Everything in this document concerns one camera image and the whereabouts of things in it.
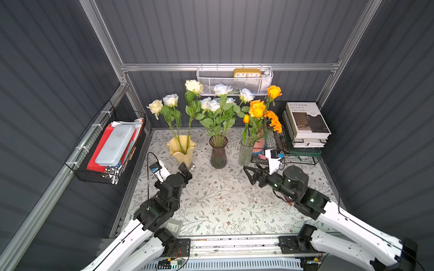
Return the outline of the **purple ribbed glass vase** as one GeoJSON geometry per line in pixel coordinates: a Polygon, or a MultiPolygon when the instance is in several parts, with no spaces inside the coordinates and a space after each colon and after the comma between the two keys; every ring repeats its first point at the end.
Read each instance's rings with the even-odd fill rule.
{"type": "Polygon", "coordinates": [[[209,140],[209,144],[212,147],[210,164],[215,169],[223,169],[227,165],[227,143],[228,139],[222,135],[215,135],[209,140]]]}

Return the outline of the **large orange marigold stem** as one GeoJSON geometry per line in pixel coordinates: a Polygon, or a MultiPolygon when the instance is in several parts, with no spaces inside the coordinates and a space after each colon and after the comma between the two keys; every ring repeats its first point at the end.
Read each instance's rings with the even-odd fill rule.
{"type": "Polygon", "coordinates": [[[283,132],[283,127],[279,119],[263,119],[263,122],[259,128],[257,142],[267,137],[270,132],[283,132]]]}

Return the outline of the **white rose on table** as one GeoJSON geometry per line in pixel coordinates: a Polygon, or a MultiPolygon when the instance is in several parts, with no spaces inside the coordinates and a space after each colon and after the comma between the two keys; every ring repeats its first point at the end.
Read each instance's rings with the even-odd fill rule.
{"type": "Polygon", "coordinates": [[[220,103],[214,99],[209,102],[209,110],[207,117],[211,119],[209,126],[209,136],[215,136],[221,132],[222,129],[222,109],[220,103]]]}

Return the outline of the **yellow clock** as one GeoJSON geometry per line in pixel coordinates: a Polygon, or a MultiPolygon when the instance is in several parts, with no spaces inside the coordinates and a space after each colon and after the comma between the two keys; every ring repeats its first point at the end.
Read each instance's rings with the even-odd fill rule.
{"type": "Polygon", "coordinates": [[[258,68],[237,68],[234,69],[234,78],[260,78],[261,70],[258,68]]]}

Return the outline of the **clear glass vase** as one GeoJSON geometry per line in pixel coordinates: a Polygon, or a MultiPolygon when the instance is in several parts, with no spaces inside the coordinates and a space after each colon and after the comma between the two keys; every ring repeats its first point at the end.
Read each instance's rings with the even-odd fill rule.
{"type": "Polygon", "coordinates": [[[249,137],[242,138],[240,141],[240,149],[238,154],[238,164],[240,166],[248,166],[253,155],[254,143],[249,137]]]}

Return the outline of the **leafy green stem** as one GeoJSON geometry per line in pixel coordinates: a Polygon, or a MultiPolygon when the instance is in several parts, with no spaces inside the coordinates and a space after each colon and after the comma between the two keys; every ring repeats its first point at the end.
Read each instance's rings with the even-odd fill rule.
{"type": "Polygon", "coordinates": [[[199,97],[198,94],[195,94],[190,90],[186,91],[185,99],[187,105],[185,110],[187,115],[189,116],[188,133],[187,133],[188,137],[191,135],[191,125],[193,120],[196,118],[196,115],[202,110],[201,101],[197,99],[198,97],[199,97]]]}

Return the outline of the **red folder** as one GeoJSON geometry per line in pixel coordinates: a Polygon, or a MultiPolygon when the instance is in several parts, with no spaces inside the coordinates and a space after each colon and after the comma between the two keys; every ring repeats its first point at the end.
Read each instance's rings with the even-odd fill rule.
{"type": "Polygon", "coordinates": [[[100,139],[86,169],[104,172],[106,167],[123,165],[126,157],[140,134],[141,125],[133,123],[112,122],[100,139]]]}

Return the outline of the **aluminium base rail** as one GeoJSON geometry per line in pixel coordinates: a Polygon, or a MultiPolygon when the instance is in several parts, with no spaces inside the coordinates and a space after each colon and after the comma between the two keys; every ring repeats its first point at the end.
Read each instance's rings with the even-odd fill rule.
{"type": "Polygon", "coordinates": [[[302,257],[321,252],[282,246],[295,239],[278,235],[176,238],[173,253],[163,254],[141,271],[301,271],[302,257]]]}

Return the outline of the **cream white rose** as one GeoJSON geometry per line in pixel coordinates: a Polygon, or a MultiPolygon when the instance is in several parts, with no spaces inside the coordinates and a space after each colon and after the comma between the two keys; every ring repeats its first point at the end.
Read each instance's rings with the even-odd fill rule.
{"type": "Polygon", "coordinates": [[[163,101],[156,99],[152,103],[150,103],[147,108],[150,110],[150,112],[155,116],[157,120],[159,120],[159,116],[161,114],[161,109],[163,107],[163,101]]]}

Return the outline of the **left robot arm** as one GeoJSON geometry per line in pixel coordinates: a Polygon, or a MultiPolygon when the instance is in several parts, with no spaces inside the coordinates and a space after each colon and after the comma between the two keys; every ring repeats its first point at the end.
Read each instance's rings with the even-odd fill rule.
{"type": "Polygon", "coordinates": [[[165,253],[175,250],[176,237],[167,229],[167,221],[180,208],[183,189],[192,179],[188,167],[182,163],[178,173],[155,175],[158,192],[142,203],[133,219],[85,271],[140,271],[165,253]]]}

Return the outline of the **interior design trends book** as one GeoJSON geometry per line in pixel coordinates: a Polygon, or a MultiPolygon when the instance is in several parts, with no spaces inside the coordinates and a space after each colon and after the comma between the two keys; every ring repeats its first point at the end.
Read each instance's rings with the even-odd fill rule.
{"type": "Polygon", "coordinates": [[[296,139],[327,140],[331,135],[315,102],[287,102],[286,112],[296,139]]]}

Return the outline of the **yellow wavy vase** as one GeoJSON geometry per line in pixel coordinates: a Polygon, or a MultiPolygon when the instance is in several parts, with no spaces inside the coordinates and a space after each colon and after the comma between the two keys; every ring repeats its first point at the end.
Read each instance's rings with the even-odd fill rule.
{"type": "Polygon", "coordinates": [[[184,163],[189,169],[193,166],[193,151],[196,146],[190,135],[180,135],[166,143],[169,155],[174,157],[179,164],[184,163]]]}

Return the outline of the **orange tulip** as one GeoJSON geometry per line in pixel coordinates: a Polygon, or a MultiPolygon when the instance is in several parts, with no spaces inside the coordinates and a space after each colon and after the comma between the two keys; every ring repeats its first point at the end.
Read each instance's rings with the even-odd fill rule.
{"type": "Polygon", "coordinates": [[[250,146],[250,115],[245,114],[243,117],[243,123],[245,124],[244,130],[243,130],[243,145],[248,147],[250,146]]]}

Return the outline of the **small white rose stem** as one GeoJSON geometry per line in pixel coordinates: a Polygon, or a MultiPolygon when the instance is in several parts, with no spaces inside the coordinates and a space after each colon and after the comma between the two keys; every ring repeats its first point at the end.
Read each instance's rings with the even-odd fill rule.
{"type": "Polygon", "coordinates": [[[178,100],[179,96],[177,94],[169,94],[163,97],[163,107],[161,109],[161,114],[164,116],[165,121],[168,124],[170,131],[174,135],[181,152],[185,153],[179,134],[182,123],[182,113],[176,108],[178,100]]]}

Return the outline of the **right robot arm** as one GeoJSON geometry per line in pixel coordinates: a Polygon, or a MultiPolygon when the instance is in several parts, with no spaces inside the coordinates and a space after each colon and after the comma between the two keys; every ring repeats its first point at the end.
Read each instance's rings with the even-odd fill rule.
{"type": "Polygon", "coordinates": [[[327,234],[313,225],[304,225],[295,241],[283,247],[306,252],[314,249],[339,257],[367,271],[414,271],[418,245],[410,238],[390,236],[342,209],[329,197],[308,186],[309,177],[301,168],[287,167],[280,175],[268,167],[245,166],[250,183],[270,186],[293,202],[303,215],[327,224],[346,238],[327,234]]]}

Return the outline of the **floral table mat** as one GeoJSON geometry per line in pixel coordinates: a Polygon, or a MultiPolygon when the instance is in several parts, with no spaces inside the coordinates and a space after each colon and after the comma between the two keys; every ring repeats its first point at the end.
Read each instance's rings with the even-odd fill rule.
{"type": "MultiPolygon", "coordinates": [[[[277,198],[270,187],[261,189],[258,184],[250,184],[242,166],[238,164],[241,129],[230,129],[226,135],[228,163],[223,169],[215,169],[210,164],[212,148],[207,131],[192,129],[191,135],[197,144],[193,151],[193,179],[183,189],[180,208],[173,216],[173,219],[183,222],[181,236],[297,233],[306,223],[323,231],[336,231],[302,215],[293,204],[277,198]]],[[[163,161],[170,173],[176,173],[179,164],[169,155],[166,147],[172,138],[169,130],[155,130],[148,150],[163,161]]],[[[337,202],[335,191],[319,163],[295,166],[308,174],[310,187],[337,202]]],[[[147,199],[146,157],[140,169],[122,230],[140,204],[147,199]]]]}

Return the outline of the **pink folder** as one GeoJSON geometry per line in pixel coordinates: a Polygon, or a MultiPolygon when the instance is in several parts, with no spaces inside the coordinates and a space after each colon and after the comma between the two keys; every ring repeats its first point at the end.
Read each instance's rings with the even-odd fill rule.
{"type": "Polygon", "coordinates": [[[258,154],[262,153],[262,151],[264,150],[265,145],[266,145],[265,141],[266,141],[265,138],[262,137],[254,144],[254,147],[253,147],[253,154],[254,155],[258,155],[258,154]]]}

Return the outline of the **yellow orange rose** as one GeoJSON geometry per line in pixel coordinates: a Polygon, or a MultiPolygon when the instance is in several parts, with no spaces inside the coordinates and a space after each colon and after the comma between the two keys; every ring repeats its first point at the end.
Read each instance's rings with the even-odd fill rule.
{"type": "Polygon", "coordinates": [[[267,88],[267,98],[264,100],[266,110],[268,110],[271,106],[275,106],[275,99],[282,96],[282,91],[280,87],[276,85],[271,85],[267,88]]]}

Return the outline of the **white plastic case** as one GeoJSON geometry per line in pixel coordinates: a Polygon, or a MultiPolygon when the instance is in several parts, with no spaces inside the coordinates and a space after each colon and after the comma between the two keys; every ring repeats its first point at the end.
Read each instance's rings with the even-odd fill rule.
{"type": "Polygon", "coordinates": [[[135,128],[130,124],[108,126],[109,135],[95,158],[95,163],[102,167],[116,166],[131,141],[135,128]]]}

